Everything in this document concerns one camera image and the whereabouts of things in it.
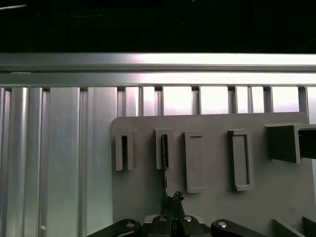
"metal panel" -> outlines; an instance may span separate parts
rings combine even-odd
[[[125,116],[139,116],[139,88],[127,87],[125,89]]]
[[[237,114],[247,114],[250,112],[247,86],[236,87],[236,112]]]
[[[192,114],[192,89],[189,86],[163,87],[163,115]]]
[[[79,88],[52,88],[49,117],[46,236],[76,237]]]
[[[38,233],[42,89],[29,89],[24,236]]]
[[[300,111],[297,87],[272,87],[273,112]]]
[[[141,115],[154,116],[155,115],[155,88],[153,86],[142,87],[141,99]]]
[[[228,114],[228,89],[226,86],[201,86],[200,109],[202,115]]]
[[[110,225],[113,218],[110,127],[117,117],[117,89],[89,88],[87,109],[86,235],[89,235]]]
[[[46,237],[47,231],[47,191],[49,162],[49,120],[50,93],[42,91],[41,138],[39,161],[39,223],[38,237]]]
[[[27,157],[28,89],[13,88],[10,100],[6,235],[23,236]]]
[[[264,92],[263,87],[254,86],[250,88],[250,96],[251,96],[251,112],[252,113],[264,113],[265,105],[264,105]]]

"black mechanical part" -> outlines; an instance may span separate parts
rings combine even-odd
[[[139,237],[140,235],[141,224],[133,219],[124,219],[87,237]]]
[[[211,237],[210,233],[205,233],[193,216],[185,216],[177,221],[178,236],[182,237]]]
[[[147,237],[171,237],[173,218],[161,215],[153,219]]]
[[[211,233],[214,237],[266,237],[258,232],[224,219],[212,223]]]

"gray plastic holder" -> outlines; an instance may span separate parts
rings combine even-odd
[[[316,125],[266,125],[271,158],[301,163],[301,158],[316,159]]]
[[[229,130],[229,139],[236,191],[253,190],[251,134],[244,129]]]

